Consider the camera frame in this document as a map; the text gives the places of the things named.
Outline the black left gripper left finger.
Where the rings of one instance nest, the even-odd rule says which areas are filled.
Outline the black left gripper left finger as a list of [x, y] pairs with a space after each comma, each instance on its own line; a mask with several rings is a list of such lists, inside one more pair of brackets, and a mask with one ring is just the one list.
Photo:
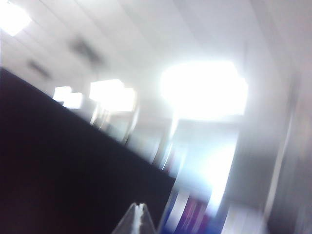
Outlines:
[[114, 229], [114, 234], [139, 234], [141, 205], [133, 203]]

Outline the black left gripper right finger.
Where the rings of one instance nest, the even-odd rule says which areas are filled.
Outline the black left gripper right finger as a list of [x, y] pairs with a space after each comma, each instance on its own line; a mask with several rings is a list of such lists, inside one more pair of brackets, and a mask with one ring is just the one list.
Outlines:
[[140, 203], [138, 206], [139, 225], [138, 234], [156, 234], [156, 230], [148, 210], [148, 207], [144, 203]]

